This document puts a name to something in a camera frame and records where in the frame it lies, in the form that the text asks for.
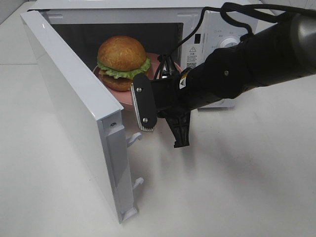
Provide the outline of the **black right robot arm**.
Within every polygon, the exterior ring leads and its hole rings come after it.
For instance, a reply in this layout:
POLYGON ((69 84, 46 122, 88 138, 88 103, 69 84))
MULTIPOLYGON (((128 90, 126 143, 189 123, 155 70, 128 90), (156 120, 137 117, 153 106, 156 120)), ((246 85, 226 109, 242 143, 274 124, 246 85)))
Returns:
POLYGON ((185 147, 192 110, 315 72, 316 20, 295 14, 168 78, 150 80, 138 74, 131 85, 132 102, 142 131, 152 131, 163 118, 175 137, 174 147, 185 147))

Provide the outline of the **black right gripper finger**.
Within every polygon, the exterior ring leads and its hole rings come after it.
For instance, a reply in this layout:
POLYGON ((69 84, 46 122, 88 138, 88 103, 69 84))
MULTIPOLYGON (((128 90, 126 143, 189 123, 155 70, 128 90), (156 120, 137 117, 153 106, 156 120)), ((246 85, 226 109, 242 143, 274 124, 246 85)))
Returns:
POLYGON ((153 132, 157 123, 157 111, 151 81, 145 74, 134 77, 131 98, 139 129, 153 132))
POLYGON ((189 146, 191 112, 187 111, 177 116, 168 115, 165 119, 175 138, 174 148, 189 146))

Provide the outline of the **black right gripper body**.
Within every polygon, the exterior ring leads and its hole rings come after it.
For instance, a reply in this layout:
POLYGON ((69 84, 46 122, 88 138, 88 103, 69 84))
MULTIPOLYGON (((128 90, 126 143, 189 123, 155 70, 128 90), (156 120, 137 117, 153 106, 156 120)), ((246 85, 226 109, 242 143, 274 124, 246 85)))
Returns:
POLYGON ((205 105, 204 68, 151 81, 157 116, 176 117, 205 105))

